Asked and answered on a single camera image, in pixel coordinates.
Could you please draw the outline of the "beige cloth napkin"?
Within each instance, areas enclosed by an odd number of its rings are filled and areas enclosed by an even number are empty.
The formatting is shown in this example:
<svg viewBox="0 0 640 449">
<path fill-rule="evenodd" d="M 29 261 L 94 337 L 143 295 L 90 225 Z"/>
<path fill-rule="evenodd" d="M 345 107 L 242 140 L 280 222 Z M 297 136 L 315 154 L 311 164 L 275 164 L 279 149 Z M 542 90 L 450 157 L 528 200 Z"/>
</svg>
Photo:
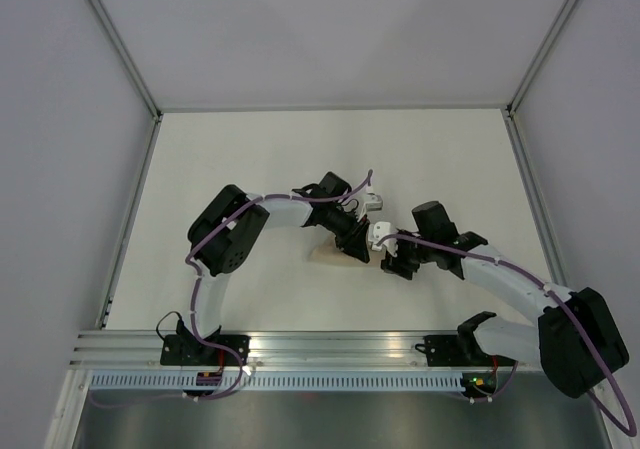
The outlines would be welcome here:
<svg viewBox="0 0 640 449">
<path fill-rule="evenodd" d="M 340 251 L 331 240 L 326 240 L 316 246 L 309 255 L 312 263 L 332 266 L 332 267 L 369 267 L 369 263 L 360 261 Z"/>
</svg>

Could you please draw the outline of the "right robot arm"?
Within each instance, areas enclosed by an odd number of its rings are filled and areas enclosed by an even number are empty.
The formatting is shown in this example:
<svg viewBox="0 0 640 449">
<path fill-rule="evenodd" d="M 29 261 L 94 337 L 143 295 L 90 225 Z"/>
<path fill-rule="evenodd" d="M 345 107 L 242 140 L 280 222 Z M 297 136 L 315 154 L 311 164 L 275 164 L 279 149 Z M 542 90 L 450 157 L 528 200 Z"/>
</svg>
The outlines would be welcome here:
<svg viewBox="0 0 640 449">
<path fill-rule="evenodd" d="M 444 206 L 431 201 L 413 209 L 414 233 L 377 222 L 368 241 L 382 251 L 384 272 L 410 280 L 434 263 L 479 286 L 516 310 L 525 323 L 482 311 L 457 327 L 463 364 L 490 357 L 541 368 L 564 395 L 578 398 L 629 362 L 629 353 L 603 296 L 542 280 L 510 261 L 482 236 L 461 233 Z"/>
</svg>

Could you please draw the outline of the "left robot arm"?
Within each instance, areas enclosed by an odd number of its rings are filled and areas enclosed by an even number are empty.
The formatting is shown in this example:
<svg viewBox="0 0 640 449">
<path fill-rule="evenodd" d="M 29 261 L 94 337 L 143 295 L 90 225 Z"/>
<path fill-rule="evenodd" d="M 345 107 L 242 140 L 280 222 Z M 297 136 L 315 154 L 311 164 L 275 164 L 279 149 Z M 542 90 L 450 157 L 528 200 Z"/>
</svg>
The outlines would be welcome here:
<svg viewBox="0 0 640 449">
<path fill-rule="evenodd" d="M 334 236 L 337 250 L 358 262 L 370 262 L 367 233 L 370 221 L 365 214 L 346 210 L 348 199 L 370 187 L 373 172 L 353 187 L 329 171 L 318 183 L 285 193 L 251 195 L 238 186 L 225 186 L 192 223 L 187 232 L 191 244 L 185 263 L 194 269 L 195 284 L 189 320 L 178 318 L 174 339 L 181 352 L 195 364 L 212 362 L 223 348 L 219 327 L 210 334 L 197 322 L 197 298 L 204 279 L 216 282 L 229 276 L 247 260 L 261 233 L 278 227 L 316 227 Z"/>
</svg>

